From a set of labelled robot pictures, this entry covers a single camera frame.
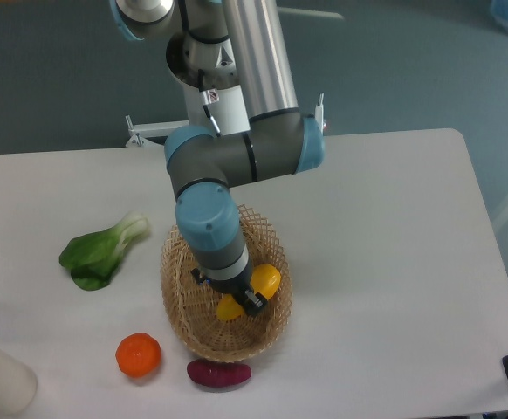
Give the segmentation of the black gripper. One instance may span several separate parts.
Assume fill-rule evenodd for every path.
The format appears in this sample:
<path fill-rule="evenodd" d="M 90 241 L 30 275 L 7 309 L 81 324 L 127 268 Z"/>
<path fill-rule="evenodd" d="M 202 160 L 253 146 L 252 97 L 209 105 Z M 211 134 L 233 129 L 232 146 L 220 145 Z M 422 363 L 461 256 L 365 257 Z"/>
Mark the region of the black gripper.
<path fill-rule="evenodd" d="M 216 292 L 230 295 L 250 317 L 258 316 L 266 307 L 266 297 L 260 292 L 254 292 L 251 286 L 251 275 L 240 273 L 238 276 L 217 280 L 204 275 L 200 269 L 190 271 L 191 276 L 198 285 L 208 283 Z"/>

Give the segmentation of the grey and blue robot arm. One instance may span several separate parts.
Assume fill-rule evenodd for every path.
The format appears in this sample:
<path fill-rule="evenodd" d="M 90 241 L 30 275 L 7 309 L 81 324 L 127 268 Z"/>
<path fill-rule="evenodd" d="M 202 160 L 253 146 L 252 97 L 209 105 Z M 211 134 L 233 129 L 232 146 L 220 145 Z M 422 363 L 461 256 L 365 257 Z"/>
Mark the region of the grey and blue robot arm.
<path fill-rule="evenodd" d="M 230 295 L 250 316 L 268 299 L 254 268 L 230 189 L 317 168 L 324 160 L 324 111 L 298 108 L 278 7 L 273 1 L 113 1 L 124 36 L 167 33 L 166 60 L 193 89 L 189 122 L 165 141 L 177 227 L 193 276 Z"/>

